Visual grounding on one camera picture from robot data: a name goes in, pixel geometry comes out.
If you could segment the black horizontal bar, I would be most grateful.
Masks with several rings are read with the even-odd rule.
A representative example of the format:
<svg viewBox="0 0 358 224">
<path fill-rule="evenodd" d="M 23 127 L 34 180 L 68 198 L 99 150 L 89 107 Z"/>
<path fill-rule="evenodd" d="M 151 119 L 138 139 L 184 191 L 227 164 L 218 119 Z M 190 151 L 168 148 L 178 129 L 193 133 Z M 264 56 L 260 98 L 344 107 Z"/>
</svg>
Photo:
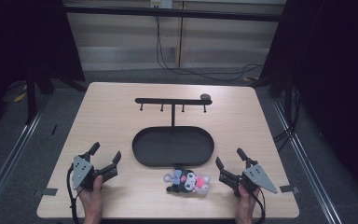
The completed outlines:
<svg viewBox="0 0 358 224">
<path fill-rule="evenodd" d="M 205 10 L 145 8 L 145 7 L 96 7 L 96 6 L 69 5 L 69 4 L 64 4 L 63 7 L 67 12 L 71 12 L 71 13 L 177 17 L 177 18 L 193 18 L 193 19 L 234 20 L 234 21 L 279 22 L 283 20 L 283 16 L 281 15 L 216 12 L 216 11 L 205 11 Z"/>
</svg>

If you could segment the metal floor rail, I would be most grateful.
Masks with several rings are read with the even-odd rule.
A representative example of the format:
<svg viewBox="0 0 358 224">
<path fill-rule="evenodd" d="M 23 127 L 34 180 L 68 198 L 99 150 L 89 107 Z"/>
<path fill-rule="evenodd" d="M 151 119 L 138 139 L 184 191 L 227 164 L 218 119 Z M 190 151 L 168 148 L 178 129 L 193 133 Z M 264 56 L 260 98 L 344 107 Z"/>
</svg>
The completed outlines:
<svg viewBox="0 0 358 224">
<path fill-rule="evenodd" d="M 312 191 L 315 194 L 316 199 L 321 206 L 328 223 L 343 224 L 335 205 L 333 204 L 330 196 L 324 188 L 324 185 L 322 184 L 319 176 L 317 175 L 298 135 L 294 131 L 289 130 L 289 122 L 284 116 L 284 109 L 282 104 L 280 102 L 274 101 L 273 105 L 284 128 L 284 132 L 288 136 L 288 140 L 290 141 L 292 148 L 296 153 L 301 167 L 304 170 L 304 173 L 310 183 L 310 187 L 312 188 Z"/>
<path fill-rule="evenodd" d="M 21 154 L 23 153 L 28 142 L 30 141 L 47 104 L 48 104 L 48 100 L 43 102 L 40 108 L 37 110 L 34 117 L 31 119 L 31 121 L 24 126 L 20 137 L 18 138 L 14 147 L 11 149 L 7 159 L 5 160 L 2 168 L 0 169 L 0 196 L 7 184 L 7 181 L 12 173 L 12 170 L 17 165 L 21 157 Z"/>
</svg>

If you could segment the yellow tape piece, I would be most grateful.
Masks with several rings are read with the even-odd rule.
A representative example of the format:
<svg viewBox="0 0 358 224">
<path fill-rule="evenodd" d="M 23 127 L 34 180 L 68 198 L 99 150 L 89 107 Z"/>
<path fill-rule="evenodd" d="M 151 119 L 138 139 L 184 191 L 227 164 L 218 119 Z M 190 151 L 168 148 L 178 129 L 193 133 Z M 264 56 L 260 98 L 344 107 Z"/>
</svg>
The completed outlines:
<svg viewBox="0 0 358 224">
<path fill-rule="evenodd" d="M 18 102 L 20 102 L 25 96 L 26 96 L 26 91 L 25 92 L 22 92 L 22 93 L 20 93 L 15 99 L 14 99 L 14 103 L 18 103 Z"/>
</svg>

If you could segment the person's left hand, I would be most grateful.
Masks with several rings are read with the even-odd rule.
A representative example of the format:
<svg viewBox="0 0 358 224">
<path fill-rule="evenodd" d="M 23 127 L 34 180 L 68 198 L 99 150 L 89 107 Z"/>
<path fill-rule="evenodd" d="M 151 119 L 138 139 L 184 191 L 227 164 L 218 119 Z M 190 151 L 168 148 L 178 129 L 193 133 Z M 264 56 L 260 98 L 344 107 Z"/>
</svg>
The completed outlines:
<svg viewBox="0 0 358 224">
<path fill-rule="evenodd" d="M 103 216 L 102 184 L 103 177 L 98 175 L 93 182 L 92 191 L 83 188 L 79 188 L 77 191 L 85 213 L 83 224 L 101 223 Z"/>
</svg>

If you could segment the black hook stand with tray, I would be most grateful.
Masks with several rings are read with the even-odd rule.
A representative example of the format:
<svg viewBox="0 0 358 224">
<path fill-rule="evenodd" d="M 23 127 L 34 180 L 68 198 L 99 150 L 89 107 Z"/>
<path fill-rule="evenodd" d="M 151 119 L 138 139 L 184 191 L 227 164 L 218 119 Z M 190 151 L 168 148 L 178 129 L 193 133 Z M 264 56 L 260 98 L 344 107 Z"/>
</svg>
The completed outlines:
<svg viewBox="0 0 358 224">
<path fill-rule="evenodd" d="M 142 129 L 132 140 L 132 152 L 135 159 L 148 167 L 200 166 L 206 163 L 213 154 L 214 140 L 212 136 L 197 126 L 176 126 L 176 107 L 180 105 L 185 111 L 186 105 L 206 106 L 213 103 L 209 94 L 203 93 L 200 99 L 165 99 L 136 98 L 140 110 L 144 105 L 165 105 L 171 107 L 171 125 L 155 126 Z"/>
</svg>

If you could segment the person's right hand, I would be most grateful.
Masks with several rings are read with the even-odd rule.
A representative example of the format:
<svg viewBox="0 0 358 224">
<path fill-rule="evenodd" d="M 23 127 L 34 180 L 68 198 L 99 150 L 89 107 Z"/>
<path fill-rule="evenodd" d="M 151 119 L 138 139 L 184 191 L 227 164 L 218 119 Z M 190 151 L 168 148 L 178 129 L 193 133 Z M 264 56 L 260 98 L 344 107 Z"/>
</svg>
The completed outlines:
<svg viewBox="0 0 358 224">
<path fill-rule="evenodd" d="M 236 224 L 252 224 L 255 199 L 258 197 L 259 190 L 254 191 L 254 196 L 251 196 L 243 185 L 239 185 L 238 191 L 241 196 L 236 204 L 235 222 Z"/>
</svg>

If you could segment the black metal stand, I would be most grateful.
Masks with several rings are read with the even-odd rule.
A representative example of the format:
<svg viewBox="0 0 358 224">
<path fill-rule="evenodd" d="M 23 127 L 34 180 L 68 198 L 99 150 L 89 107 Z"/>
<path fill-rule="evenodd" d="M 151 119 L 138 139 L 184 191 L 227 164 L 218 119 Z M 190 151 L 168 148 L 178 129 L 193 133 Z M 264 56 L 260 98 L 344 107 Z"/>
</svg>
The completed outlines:
<svg viewBox="0 0 358 224">
<path fill-rule="evenodd" d="M 55 88 L 50 81 L 49 70 L 46 66 L 35 66 L 28 69 L 26 75 L 26 86 L 27 86 L 27 104 L 28 104 L 28 115 L 26 123 L 30 124 L 31 121 L 35 118 L 37 108 L 36 108 L 36 87 L 41 90 L 43 94 L 52 94 L 55 91 Z"/>
</svg>

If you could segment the grey tape strip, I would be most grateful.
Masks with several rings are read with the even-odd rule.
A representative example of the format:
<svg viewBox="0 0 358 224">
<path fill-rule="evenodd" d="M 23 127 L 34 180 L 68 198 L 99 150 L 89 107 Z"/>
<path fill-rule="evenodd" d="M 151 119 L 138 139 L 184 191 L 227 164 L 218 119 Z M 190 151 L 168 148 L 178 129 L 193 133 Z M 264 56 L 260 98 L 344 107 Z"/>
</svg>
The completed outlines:
<svg viewBox="0 0 358 224">
<path fill-rule="evenodd" d="M 293 187 L 292 185 L 280 186 L 280 190 L 282 193 L 285 193 L 285 192 L 293 192 L 294 194 L 299 193 L 298 188 Z"/>
<path fill-rule="evenodd" d="M 55 196 L 57 193 L 57 189 L 51 189 L 51 188 L 44 188 L 44 189 L 36 189 L 34 191 L 33 196 L 41 198 L 42 196 Z"/>
</svg>

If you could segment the black curtain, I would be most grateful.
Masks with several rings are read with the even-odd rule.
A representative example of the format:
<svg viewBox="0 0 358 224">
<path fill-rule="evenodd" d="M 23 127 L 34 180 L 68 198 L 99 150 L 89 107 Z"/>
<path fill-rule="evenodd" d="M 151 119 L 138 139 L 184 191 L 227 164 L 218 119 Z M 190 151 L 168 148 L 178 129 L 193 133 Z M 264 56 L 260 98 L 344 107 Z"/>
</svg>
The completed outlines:
<svg viewBox="0 0 358 224">
<path fill-rule="evenodd" d="M 9 85 L 26 84 L 28 69 L 40 65 L 48 68 L 50 81 L 86 89 L 63 0 L 0 0 L 0 114 Z"/>
<path fill-rule="evenodd" d="M 297 87 L 358 181 L 358 0 L 286 0 L 260 82 Z"/>
</svg>

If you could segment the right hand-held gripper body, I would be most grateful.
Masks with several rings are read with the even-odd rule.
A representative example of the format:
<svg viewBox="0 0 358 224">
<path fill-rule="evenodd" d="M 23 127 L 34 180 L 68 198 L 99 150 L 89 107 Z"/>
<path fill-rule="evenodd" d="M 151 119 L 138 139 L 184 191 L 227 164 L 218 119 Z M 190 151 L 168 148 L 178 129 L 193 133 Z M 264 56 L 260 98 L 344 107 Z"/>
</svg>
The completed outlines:
<svg viewBox="0 0 358 224">
<path fill-rule="evenodd" d="M 224 170 L 219 174 L 219 181 L 232 188 L 236 197 L 240 197 L 239 185 L 245 186 L 251 192 L 256 191 L 258 188 L 266 189 L 274 194 L 278 192 L 264 169 L 257 161 L 251 159 L 246 161 L 245 169 L 240 175 L 234 175 L 224 167 Z"/>
</svg>

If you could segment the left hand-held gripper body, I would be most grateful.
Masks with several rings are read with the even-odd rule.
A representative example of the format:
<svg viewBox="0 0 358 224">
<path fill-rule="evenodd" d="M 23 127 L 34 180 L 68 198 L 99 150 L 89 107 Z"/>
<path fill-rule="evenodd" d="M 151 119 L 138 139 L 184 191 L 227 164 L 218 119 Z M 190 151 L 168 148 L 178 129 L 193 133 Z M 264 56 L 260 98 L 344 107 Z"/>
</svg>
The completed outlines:
<svg viewBox="0 0 358 224">
<path fill-rule="evenodd" d="M 79 187 L 93 190 L 93 182 L 98 175 L 103 177 L 103 182 L 117 176 L 117 164 L 109 164 L 103 169 L 97 170 L 90 162 L 91 155 L 86 152 L 84 155 L 76 156 L 73 162 L 73 189 Z"/>
</svg>

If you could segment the white wall socket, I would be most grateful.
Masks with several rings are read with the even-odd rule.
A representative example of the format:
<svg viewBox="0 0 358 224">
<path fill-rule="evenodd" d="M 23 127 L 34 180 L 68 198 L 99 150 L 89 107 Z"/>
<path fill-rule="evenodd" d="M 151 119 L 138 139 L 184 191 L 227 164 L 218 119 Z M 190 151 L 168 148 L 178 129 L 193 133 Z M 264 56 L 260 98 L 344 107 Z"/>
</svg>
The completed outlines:
<svg viewBox="0 0 358 224">
<path fill-rule="evenodd" d="M 150 0 L 152 8 L 172 9 L 172 0 Z"/>
</svg>

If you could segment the plush doll keychain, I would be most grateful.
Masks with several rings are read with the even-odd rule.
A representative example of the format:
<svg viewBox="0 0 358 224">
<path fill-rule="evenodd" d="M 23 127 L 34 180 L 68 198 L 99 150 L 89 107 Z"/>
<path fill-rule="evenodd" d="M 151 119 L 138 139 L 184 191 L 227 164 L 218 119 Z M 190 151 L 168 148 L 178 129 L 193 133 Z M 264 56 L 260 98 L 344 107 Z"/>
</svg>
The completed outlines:
<svg viewBox="0 0 358 224">
<path fill-rule="evenodd" d="M 172 184 L 166 188 L 168 192 L 204 195 L 209 191 L 210 178 L 196 175 L 192 170 L 175 169 L 172 174 L 163 176 L 163 180 Z"/>
</svg>

